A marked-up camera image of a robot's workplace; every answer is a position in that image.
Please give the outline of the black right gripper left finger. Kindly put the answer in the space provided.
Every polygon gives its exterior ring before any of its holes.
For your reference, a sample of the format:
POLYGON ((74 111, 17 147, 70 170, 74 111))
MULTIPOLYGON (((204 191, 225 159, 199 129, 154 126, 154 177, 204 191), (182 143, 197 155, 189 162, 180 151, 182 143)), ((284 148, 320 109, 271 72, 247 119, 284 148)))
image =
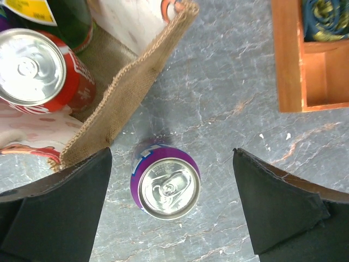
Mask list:
POLYGON ((112 154, 1 193, 1 261, 89 261, 112 154))

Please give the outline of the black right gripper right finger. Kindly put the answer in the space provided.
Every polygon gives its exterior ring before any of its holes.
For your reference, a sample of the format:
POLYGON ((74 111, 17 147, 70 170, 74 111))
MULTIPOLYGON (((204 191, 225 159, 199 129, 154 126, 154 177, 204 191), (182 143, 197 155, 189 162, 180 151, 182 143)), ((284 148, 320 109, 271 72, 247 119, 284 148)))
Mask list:
POLYGON ((348 194, 237 148, 233 169, 260 261, 348 261, 348 194))

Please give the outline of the purple Fanta can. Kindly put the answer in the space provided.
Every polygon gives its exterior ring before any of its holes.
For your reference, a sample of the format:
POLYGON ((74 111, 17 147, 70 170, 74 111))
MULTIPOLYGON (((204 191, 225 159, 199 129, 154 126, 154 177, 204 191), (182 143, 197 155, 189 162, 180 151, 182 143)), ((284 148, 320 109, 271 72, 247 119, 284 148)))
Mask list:
POLYGON ((130 192, 143 212, 164 221, 179 219, 195 207, 200 186, 199 168, 186 152, 154 139, 135 147, 130 192))

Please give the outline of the red Coke can front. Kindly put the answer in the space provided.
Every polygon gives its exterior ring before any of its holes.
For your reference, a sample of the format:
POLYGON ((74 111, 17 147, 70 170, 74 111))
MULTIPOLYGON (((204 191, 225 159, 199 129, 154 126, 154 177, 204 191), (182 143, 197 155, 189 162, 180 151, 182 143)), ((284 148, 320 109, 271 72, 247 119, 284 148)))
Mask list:
POLYGON ((24 28, 1 32, 1 100, 12 108, 27 114, 83 111, 96 92, 88 68, 58 37, 24 28))

